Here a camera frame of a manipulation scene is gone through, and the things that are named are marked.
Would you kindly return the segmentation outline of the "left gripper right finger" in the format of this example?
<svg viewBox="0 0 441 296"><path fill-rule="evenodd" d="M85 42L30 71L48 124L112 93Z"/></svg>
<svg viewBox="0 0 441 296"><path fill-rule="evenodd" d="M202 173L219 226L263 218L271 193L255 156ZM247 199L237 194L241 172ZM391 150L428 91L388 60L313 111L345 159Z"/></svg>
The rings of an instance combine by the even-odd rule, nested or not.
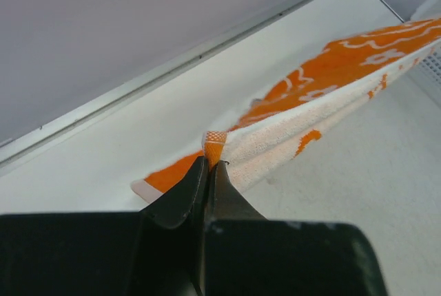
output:
<svg viewBox="0 0 441 296"><path fill-rule="evenodd" d="M208 220L266 220L231 183L227 162L210 172L206 218Z"/></svg>

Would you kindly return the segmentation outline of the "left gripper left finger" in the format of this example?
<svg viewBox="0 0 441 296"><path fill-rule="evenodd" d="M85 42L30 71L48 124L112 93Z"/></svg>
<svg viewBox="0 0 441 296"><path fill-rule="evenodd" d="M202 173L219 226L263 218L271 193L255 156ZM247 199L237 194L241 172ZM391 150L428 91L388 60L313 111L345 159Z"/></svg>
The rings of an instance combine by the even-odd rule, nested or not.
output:
<svg viewBox="0 0 441 296"><path fill-rule="evenodd" d="M200 156L181 181L141 211L141 229L194 228L201 219L208 176L208 162Z"/></svg>

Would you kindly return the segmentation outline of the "orange flower pattern towel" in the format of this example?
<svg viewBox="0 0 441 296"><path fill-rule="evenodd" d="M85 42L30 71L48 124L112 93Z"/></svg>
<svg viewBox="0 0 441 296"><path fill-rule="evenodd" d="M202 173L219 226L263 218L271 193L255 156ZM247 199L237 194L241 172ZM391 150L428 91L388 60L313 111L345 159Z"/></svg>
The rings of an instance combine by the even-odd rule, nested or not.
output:
<svg viewBox="0 0 441 296"><path fill-rule="evenodd" d="M380 28L328 43L277 83L227 131L208 131L202 148L132 183L147 203L169 191L199 157L245 191L298 156L345 116L440 47L440 18Z"/></svg>

